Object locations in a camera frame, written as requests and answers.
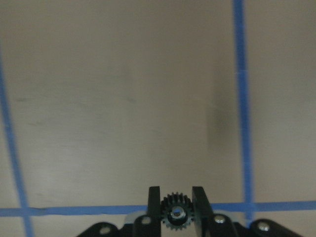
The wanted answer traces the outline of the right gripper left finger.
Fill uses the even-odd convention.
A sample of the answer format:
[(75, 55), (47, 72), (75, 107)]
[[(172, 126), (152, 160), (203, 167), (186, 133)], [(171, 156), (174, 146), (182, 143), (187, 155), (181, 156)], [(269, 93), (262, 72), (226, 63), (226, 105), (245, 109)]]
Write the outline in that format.
[(160, 187), (149, 187), (147, 215), (153, 217), (155, 220), (161, 221), (161, 200)]

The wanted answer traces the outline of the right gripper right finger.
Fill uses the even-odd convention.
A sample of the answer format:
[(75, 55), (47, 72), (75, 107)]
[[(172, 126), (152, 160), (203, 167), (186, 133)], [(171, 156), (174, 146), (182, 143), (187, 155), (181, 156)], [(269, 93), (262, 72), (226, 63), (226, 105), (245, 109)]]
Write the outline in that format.
[(209, 219), (212, 216), (212, 207), (203, 187), (192, 187), (192, 202), (197, 220)]

